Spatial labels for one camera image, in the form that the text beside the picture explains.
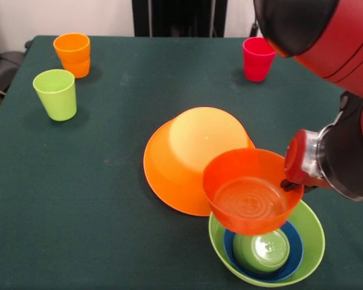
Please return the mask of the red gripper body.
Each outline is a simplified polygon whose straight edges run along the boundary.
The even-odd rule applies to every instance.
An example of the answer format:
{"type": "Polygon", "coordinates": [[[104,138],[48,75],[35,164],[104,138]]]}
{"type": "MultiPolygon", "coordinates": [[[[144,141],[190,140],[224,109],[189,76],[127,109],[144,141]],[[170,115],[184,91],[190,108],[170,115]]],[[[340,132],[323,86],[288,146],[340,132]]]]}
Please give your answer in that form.
{"type": "Polygon", "coordinates": [[[330,189],[318,166],[318,133],[299,130],[291,140],[284,161],[286,179],[296,184],[330,189]]]}

